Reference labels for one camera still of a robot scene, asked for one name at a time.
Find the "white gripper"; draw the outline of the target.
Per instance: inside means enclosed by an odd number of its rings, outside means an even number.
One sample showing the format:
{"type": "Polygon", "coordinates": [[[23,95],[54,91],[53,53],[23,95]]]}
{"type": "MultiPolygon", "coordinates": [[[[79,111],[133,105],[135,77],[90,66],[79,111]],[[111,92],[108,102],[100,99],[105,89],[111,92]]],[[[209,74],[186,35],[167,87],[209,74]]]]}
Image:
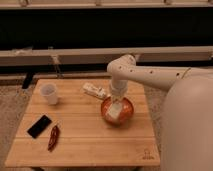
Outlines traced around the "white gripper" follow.
{"type": "MultiPolygon", "coordinates": [[[[118,98],[118,103],[123,104],[123,97],[126,91],[127,91],[127,81],[126,80],[117,80],[117,79],[112,79],[110,81],[110,92],[113,96],[117,96],[118,98]]],[[[110,104],[114,103],[114,97],[110,97],[110,104]]]]}

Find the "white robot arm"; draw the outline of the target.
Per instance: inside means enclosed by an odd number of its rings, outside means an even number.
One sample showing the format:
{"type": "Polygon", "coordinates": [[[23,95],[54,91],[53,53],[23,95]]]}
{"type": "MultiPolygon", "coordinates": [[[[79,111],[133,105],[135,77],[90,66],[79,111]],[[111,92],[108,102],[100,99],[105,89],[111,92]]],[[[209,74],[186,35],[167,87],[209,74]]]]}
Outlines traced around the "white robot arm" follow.
{"type": "Polygon", "coordinates": [[[161,171],[213,171],[213,70],[138,66],[123,55],[107,66],[116,98],[129,80],[167,92],[162,116],[161,171]]]}

